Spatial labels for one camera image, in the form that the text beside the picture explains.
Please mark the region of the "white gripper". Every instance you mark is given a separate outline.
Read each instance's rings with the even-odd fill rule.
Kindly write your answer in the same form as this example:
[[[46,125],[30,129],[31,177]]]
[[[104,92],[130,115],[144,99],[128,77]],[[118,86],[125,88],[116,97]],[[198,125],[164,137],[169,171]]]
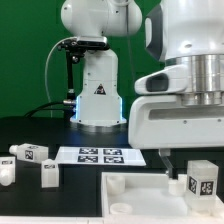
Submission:
[[[184,107],[177,95],[139,97],[130,110],[128,142],[133,148],[160,149],[173,179],[167,148],[224,146],[224,106]]]

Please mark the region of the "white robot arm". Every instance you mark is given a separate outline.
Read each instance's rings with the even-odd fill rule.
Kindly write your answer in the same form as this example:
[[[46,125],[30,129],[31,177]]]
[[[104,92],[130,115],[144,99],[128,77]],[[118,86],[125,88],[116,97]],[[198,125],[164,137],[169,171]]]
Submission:
[[[83,90],[71,122],[85,129],[127,125],[134,148],[224,146],[224,0],[161,0],[142,15],[134,0],[65,0],[64,45],[83,60]],[[148,53],[164,68],[138,79],[129,118],[117,93],[110,36],[143,28]]]

